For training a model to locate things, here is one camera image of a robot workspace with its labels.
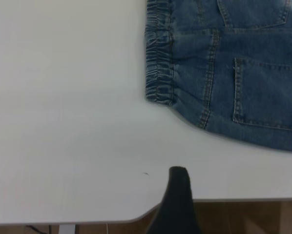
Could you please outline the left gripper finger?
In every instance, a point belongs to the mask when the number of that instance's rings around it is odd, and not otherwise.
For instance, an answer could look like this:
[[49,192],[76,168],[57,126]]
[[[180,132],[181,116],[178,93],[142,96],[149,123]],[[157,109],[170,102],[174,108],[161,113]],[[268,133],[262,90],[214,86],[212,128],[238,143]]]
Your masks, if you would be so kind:
[[200,234],[186,168],[171,167],[167,188],[147,234]]

